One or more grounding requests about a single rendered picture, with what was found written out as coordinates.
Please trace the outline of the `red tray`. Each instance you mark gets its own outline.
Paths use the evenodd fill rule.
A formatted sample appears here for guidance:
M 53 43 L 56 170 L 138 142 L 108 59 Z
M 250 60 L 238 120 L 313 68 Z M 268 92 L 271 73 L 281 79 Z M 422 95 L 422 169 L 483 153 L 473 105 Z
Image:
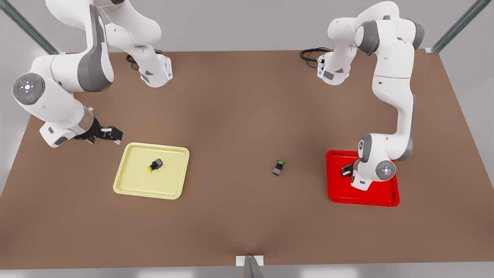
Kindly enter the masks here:
M 328 197 L 335 203 L 395 207 L 400 202 L 396 176 L 388 181 L 370 184 L 363 191 L 351 186 L 351 179 L 342 176 L 343 166 L 358 159 L 356 151 L 329 150 L 326 153 Z

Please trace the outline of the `pale yellow tray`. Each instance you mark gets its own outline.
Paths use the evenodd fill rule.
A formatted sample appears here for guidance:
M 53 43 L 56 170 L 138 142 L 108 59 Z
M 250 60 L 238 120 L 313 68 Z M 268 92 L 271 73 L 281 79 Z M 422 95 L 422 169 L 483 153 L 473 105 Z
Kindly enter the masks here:
M 125 147 L 113 191 L 175 200 L 185 181 L 190 151 L 184 147 L 132 142 Z

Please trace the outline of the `silver frame post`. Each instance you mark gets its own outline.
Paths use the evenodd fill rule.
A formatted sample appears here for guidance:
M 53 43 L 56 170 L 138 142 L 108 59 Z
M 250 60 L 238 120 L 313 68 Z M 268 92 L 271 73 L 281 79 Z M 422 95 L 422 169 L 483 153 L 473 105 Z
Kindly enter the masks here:
M 58 51 L 34 26 L 32 26 L 9 0 L 0 0 L 0 9 L 47 54 L 66 54 L 66 52 Z
M 264 266 L 263 255 L 236 256 L 236 266 L 242 267 L 242 278 L 265 278 L 261 270 Z
M 440 53 L 491 2 L 492 0 L 475 0 L 471 7 L 455 21 L 433 46 L 425 48 L 425 53 Z

